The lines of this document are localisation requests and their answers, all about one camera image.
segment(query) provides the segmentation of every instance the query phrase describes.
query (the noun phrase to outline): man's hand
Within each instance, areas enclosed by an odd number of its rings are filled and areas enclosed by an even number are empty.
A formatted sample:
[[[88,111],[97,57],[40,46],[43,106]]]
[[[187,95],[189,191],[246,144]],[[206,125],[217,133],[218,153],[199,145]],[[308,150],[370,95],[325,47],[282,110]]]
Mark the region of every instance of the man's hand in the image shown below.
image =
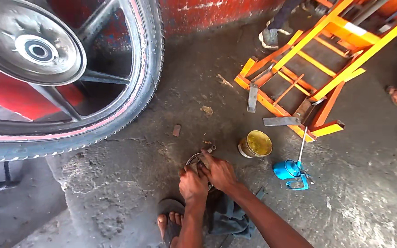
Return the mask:
[[[198,175],[190,166],[185,166],[179,171],[179,189],[185,199],[186,205],[206,203],[208,196],[208,178],[197,168]]]
[[[228,189],[237,184],[237,177],[235,176],[234,167],[228,161],[214,158],[205,149],[201,149],[209,169],[202,166],[201,170],[208,177],[214,187],[226,193]]]

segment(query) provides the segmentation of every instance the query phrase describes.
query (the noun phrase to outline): motorcycle lift stand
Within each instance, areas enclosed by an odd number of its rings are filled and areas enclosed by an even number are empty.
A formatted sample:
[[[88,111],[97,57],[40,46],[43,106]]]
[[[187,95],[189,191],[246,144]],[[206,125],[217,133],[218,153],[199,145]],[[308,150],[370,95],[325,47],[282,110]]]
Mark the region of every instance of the motorcycle lift stand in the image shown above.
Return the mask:
[[[255,57],[250,58],[235,78],[235,82],[246,90],[250,90],[250,84],[255,84],[258,87],[257,101],[276,117],[294,116],[300,118],[302,125],[289,125],[288,127],[301,138],[305,128],[308,127],[306,142],[315,141],[318,137],[344,129],[344,124],[341,121],[325,123],[342,87],[349,80],[364,73],[366,70],[361,68],[361,65],[397,36],[397,25],[379,37],[341,18],[340,14],[352,3],[353,0],[339,1],[331,12],[323,16],[311,30],[305,33],[301,30],[297,31],[286,45],[260,61]],[[304,53],[301,49],[311,40],[316,40],[347,59],[347,65],[336,73]],[[320,89],[307,83],[303,80],[304,74],[297,76],[284,66],[295,55],[299,55],[326,73],[331,80]],[[291,85],[274,100],[264,93],[261,87],[267,82],[275,83],[272,81],[276,75],[281,76]],[[292,88],[300,90],[306,95],[306,98],[297,110],[290,114],[278,105],[278,102]]]

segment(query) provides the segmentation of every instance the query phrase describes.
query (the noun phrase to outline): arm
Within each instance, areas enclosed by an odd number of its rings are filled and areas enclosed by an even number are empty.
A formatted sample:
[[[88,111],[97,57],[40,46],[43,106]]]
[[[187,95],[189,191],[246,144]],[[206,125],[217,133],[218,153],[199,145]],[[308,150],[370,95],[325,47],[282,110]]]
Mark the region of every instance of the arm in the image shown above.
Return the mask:
[[[180,169],[179,189],[185,199],[185,214],[176,248],[201,248],[202,225],[208,196],[208,178],[201,169],[196,174],[190,166]]]
[[[204,149],[203,167],[209,181],[223,193],[231,197],[251,218],[269,247],[273,248],[313,248],[295,229],[263,204],[246,186],[237,181],[234,168],[227,161],[214,158]]]
[[[184,222],[182,223],[182,230],[179,235],[179,243],[177,248],[191,247],[201,248],[202,247],[202,233],[201,229],[203,226],[203,215],[205,213],[204,202],[190,202],[186,203]]]

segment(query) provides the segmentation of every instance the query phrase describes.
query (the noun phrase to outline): shoe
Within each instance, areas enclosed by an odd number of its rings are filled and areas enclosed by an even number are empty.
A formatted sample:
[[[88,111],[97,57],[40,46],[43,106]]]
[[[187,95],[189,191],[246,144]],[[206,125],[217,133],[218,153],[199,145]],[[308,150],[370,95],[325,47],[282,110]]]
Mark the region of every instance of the shoe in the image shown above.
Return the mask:
[[[265,28],[259,35],[258,39],[264,48],[277,50],[278,49],[278,30]]]
[[[273,22],[273,18],[266,23],[266,27],[268,27],[271,22]],[[286,21],[278,31],[285,35],[291,35],[293,33],[293,29],[289,26],[288,21]]]

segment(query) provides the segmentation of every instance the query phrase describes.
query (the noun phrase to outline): red wall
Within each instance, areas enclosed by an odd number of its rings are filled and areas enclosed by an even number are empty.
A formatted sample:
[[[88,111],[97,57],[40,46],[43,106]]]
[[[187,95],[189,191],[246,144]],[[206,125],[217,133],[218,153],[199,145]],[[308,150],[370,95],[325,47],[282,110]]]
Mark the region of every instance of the red wall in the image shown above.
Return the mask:
[[[267,11],[283,0],[160,0],[166,36],[202,31]]]

